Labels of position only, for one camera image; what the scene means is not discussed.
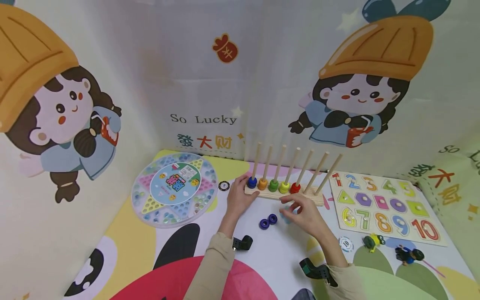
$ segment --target human hand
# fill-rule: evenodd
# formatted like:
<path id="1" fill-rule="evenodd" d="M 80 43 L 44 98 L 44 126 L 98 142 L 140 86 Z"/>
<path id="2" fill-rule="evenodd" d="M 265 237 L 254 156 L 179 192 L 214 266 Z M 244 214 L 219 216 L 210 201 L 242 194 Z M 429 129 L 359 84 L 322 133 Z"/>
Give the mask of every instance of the human hand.
<path id="1" fill-rule="evenodd" d="M 283 204 L 293 201 L 288 210 L 280 208 L 280 213 L 316 239 L 320 238 L 323 228 L 328 228 L 312 200 L 299 193 L 283 196 L 280 200 Z M 299 207 L 297 214 L 294 214 L 293 211 L 297 207 Z"/>
<path id="2" fill-rule="evenodd" d="M 244 174 L 235 179 L 227 196 L 227 212 L 225 216 L 238 219 L 257 198 L 259 191 L 251 195 L 245 194 L 245 185 L 250 176 Z"/>
<path id="3" fill-rule="evenodd" d="M 360 133 L 359 135 L 357 135 L 356 137 L 353 138 L 353 141 L 352 141 L 352 146 L 358 146 L 361 144 L 361 140 L 362 138 L 366 135 L 366 133 L 362 132 Z"/>

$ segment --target cartoon girl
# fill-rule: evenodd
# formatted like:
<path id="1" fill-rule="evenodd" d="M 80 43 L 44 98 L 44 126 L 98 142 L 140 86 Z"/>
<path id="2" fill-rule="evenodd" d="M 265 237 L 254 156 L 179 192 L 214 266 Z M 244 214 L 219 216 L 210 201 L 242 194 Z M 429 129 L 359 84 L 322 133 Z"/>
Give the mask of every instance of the cartoon girl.
<path id="1" fill-rule="evenodd" d="M 413 1 L 396 12 L 391 0 L 369 0 L 369 22 L 348 37 L 319 71 L 305 112 L 290 132 L 313 127 L 310 140 L 354 148 L 388 129 L 396 106 L 430 51 L 433 28 L 450 0 Z"/>
<path id="2" fill-rule="evenodd" d="M 0 132 L 25 152 L 24 175 L 50 172 L 56 202 L 72 201 L 78 171 L 94 180 L 112 161 L 121 109 L 41 20 L 10 5 L 0 11 Z"/>
<path id="3" fill-rule="evenodd" d="M 48 81 L 30 99 L 6 132 L 21 154 L 28 177 L 44 171 L 57 185 L 55 200 L 72 201 L 79 193 L 79 170 L 96 179 L 111 163 L 120 131 L 121 109 L 81 66 Z"/>

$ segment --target green circle on mat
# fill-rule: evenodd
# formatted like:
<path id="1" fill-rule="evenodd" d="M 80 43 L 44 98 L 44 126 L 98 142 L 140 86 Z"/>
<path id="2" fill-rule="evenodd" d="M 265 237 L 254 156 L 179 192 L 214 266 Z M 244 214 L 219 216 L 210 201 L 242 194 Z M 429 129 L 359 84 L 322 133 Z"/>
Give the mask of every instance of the green circle on mat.
<path id="1" fill-rule="evenodd" d="M 365 267 L 357 267 L 357 269 L 363 280 L 367 299 L 435 300 L 435 298 L 429 293 L 426 293 L 415 285 L 389 273 Z"/>

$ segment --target blue dress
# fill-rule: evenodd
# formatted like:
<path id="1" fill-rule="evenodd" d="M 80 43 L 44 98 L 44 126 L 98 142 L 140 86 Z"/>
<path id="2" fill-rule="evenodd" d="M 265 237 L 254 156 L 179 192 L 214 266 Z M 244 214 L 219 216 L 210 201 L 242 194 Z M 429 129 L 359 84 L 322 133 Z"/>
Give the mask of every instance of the blue dress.
<path id="1" fill-rule="evenodd" d="M 120 131 L 120 117 L 113 110 L 95 106 L 93 111 L 97 112 L 102 119 L 108 118 L 110 130 Z M 84 129 L 89 127 L 90 122 L 87 122 Z M 46 172 L 73 172 L 83 169 L 91 180 L 96 179 L 113 160 L 116 147 L 101 134 L 95 137 L 95 141 L 95 152 L 90 157 L 78 154 L 73 147 L 73 139 L 45 150 L 40 155 L 43 170 Z"/>
<path id="2" fill-rule="evenodd" d="M 324 121 L 332 110 L 320 101 L 312 101 L 305 107 L 308 120 L 312 124 L 314 130 L 310 135 L 310 140 L 317 143 L 333 144 L 337 146 L 347 146 L 347 135 L 350 127 L 342 124 L 338 127 L 327 128 Z M 347 113 L 351 118 L 360 116 L 359 114 Z M 368 143 L 373 140 L 382 127 L 382 120 L 378 115 L 373 115 L 370 125 L 373 130 L 364 135 L 361 142 Z"/>

